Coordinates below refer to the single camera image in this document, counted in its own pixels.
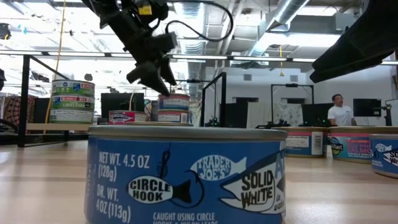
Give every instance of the man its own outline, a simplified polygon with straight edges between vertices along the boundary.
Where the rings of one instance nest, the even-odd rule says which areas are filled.
[[[331,100],[335,105],[328,112],[330,124],[332,126],[356,126],[353,110],[349,106],[343,106],[343,97],[336,94]]]

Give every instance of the can label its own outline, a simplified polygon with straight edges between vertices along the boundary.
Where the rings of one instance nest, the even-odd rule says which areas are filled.
[[[189,96],[159,97],[160,110],[189,110]]]
[[[85,215],[97,224],[281,224],[282,145],[90,136]]]
[[[52,109],[50,112],[50,123],[92,124],[93,120],[93,111]]]
[[[60,95],[52,97],[52,108],[94,110],[95,99],[86,96]]]
[[[94,96],[95,85],[90,83],[82,83],[73,80],[62,80],[52,82],[53,94],[74,94]]]
[[[392,174],[398,174],[398,139],[371,139],[372,166]]]
[[[171,112],[170,114],[160,113],[158,115],[158,120],[160,122],[188,123],[188,114],[179,112]]]
[[[324,156],[327,150],[327,133],[289,132],[286,139],[286,154]]]
[[[334,158],[370,161],[369,134],[331,133],[331,152]]]
[[[127,122],[145,121],[146,115],[135,111],[110,111],[109,124],[126,124]]]

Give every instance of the black monitor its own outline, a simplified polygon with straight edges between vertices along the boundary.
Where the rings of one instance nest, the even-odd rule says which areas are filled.
[[[354,116],[380,117],[381,99],[354,99]]]
[[[333,103],[317,103],[302,105],[303,122],[309,126],[322,126],[324,121],[329,124],[328,112],[334,106]]]
[[[101,93],[101,117],[108,119],[112,110],[129,110],[130,99],[131,110],[144,112],[143,93]]]

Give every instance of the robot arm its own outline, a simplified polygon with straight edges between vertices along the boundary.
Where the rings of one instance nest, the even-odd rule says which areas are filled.
[[[174,32],[154,37],[154,28],[149,24],[158,19],[158,24],[168,16],[169,7],[165,0],[122,0],[121,8],[115,0],[82,0],[100,18],[100,27],[110,26],[120,41],[124,51],[136,59],[136,68],[127,74],[132,83],[140,83],[169,96],[169,91],[161,78],[176,85],[165,55],[177,45]]]

